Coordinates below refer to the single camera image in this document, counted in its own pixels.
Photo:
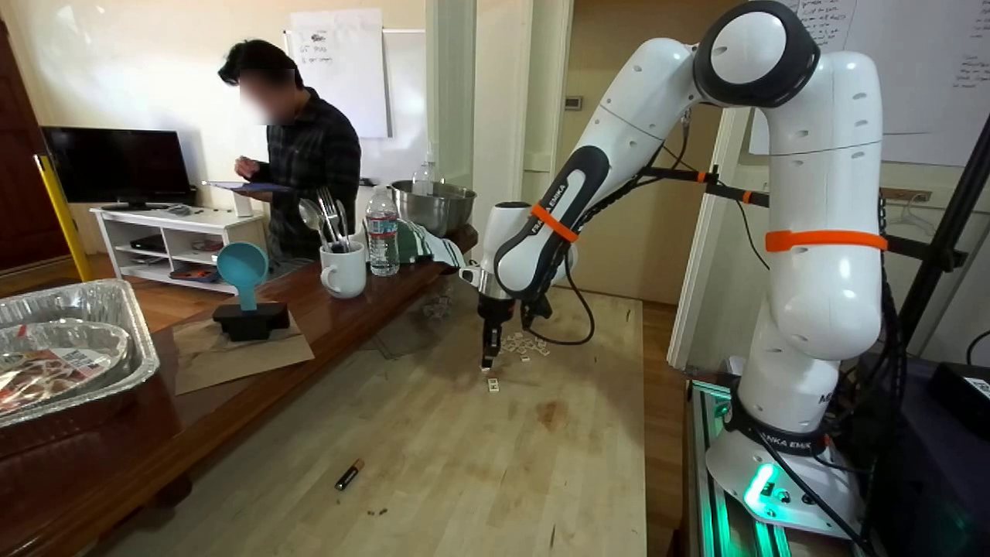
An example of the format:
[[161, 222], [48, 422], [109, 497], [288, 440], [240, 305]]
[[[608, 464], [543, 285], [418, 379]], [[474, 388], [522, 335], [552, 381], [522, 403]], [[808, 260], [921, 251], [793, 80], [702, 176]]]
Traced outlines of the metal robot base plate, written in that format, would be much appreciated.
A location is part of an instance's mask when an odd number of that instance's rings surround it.
[[864, 534], [858, 474], [832, 449], [793, 456], [731, 430], [707, 449], [707, 470], [761, 523], [846, 543]]

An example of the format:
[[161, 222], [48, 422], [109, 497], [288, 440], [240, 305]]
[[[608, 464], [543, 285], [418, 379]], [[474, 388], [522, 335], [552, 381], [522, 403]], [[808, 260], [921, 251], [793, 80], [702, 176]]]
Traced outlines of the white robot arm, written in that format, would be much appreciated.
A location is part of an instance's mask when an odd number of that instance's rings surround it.
[[883, 86], [869, 55], [817, 46], [780, 0], [743, 0], [697, 45], [644, 42], [549, 192], [492, 208], [474, 285], [543, 309], [580, 229], [639, 185], [700, 101], [769, 122], [771, 279], [738, 403], [756, 423], [804, 436], [827, 415], [838, 366], [883, 330]]

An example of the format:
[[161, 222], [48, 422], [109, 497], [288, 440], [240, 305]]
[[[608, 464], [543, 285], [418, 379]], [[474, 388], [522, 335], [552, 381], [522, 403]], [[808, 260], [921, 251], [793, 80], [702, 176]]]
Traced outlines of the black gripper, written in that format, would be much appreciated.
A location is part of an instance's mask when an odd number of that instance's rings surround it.
[[513, 305], [480, 293], [478, 312], [487, 325], [492, 325], [492, 327], [482, 327], [482, 373], [490, 373], [502, 354], [502, 323], [513, 315]]

